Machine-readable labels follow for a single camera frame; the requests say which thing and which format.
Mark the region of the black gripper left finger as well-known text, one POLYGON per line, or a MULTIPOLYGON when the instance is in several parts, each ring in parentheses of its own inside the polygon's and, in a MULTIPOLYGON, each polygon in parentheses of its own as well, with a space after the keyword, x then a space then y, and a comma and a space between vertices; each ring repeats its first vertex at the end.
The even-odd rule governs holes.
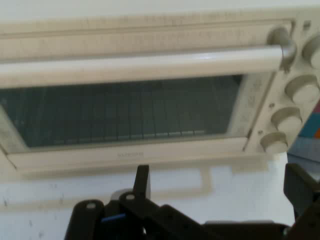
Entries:
POLYGON ((201 240, 204 228, 169 205, 150 200, 150 169, 137 168, 133 188, 105 205, 84 200, 72 211, 66 240, 201 240))

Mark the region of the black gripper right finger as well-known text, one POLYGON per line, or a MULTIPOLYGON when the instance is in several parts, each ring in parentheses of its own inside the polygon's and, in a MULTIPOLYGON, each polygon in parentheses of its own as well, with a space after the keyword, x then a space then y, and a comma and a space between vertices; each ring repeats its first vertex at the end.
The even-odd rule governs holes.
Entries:
POLYGON ((285 166, 283 191, 293 206, 295 222, 285 240, 320 238, 320 183, 296 163, 285 166))

